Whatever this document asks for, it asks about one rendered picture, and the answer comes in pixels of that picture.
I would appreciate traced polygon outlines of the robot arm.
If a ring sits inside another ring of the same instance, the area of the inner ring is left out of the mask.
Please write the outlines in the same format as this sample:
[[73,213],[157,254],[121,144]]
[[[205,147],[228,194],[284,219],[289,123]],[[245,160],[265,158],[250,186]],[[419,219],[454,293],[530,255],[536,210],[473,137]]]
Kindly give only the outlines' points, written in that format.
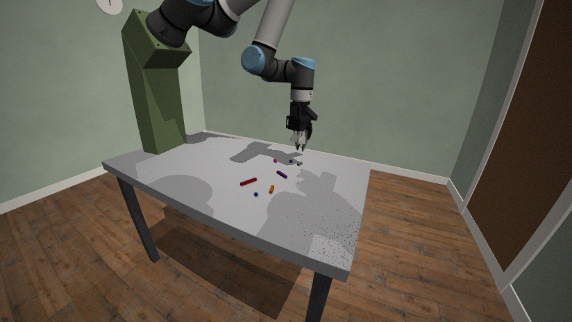
[[[196,26],[217,37],[230,37],[240,15],[260,0],[164,0],[146,17],[146,27],[163,44],[178,48]],[[295,0],[268,0],[251,46],[242,53],[243,68],[269,83],[291,83],[290,99],[312,101],[314,60],[274,56]]]

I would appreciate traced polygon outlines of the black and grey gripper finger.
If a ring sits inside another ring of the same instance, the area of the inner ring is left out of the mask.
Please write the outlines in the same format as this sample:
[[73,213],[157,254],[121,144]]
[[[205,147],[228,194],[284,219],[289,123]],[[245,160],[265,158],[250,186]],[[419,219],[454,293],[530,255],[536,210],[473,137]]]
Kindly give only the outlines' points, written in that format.
[[298,140],[298,143],[302,144],[302,151],[304,151],[310,139],[311,134],[312,134],[312,124],[309,123],[309,126],[304,131],[302,131],[301,138]]
[[295,130],[294,130],[294,134],[293,134],[293,136],[292,136],[291,139],[290,139],[291,142],[295,142],[296,150],[298,150],[298,148],[299,148],[299,146],[300,146],[300,144],[298,143],[298,140],[300,139],[300,138],[299,138],[300,133],[301,133],[301,132],[298,132],[298,131],[295,131]]

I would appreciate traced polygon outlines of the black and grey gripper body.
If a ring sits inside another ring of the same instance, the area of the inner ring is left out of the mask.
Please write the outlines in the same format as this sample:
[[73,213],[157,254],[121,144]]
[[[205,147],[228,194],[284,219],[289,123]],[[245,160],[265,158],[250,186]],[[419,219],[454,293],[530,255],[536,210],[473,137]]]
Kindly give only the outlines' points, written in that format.
[[310,101],[290,102],[290,115],[286,117],[286,128],[300,132],[304,131],[309,126],[309,122],[311,123],[311,118],[305,112],[305,106],[309,104]]

